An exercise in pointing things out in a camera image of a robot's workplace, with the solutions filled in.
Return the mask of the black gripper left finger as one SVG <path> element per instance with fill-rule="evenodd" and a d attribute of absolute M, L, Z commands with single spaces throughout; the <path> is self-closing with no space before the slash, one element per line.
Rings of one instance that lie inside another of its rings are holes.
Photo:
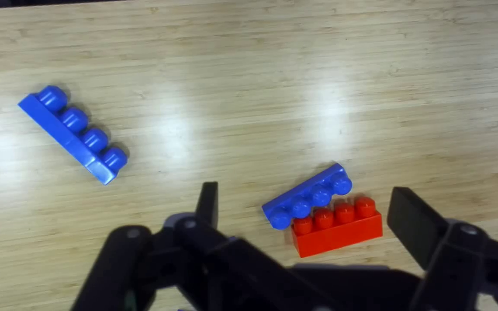
<path fill-rule="evenodd" d="M 196 311 L 337 311 L 338 305 L 252 244 L 217 230 L 217 185 L 205 182 L 191 213 L 153 234 L 112 230 L 72 311 L 148 311 L 174 287 Z"/>

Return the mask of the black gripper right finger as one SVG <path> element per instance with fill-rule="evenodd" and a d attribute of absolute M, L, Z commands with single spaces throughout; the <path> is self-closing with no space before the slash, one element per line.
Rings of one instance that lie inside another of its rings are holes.
<path fill-rule="evenodd" d="M 445 220 L 407 187 L 394 187 L 387 225 L 425 272 L 411 311 L 475 311 L 487 294 L 498 305 L 498 242 L 482 228 Z"/>

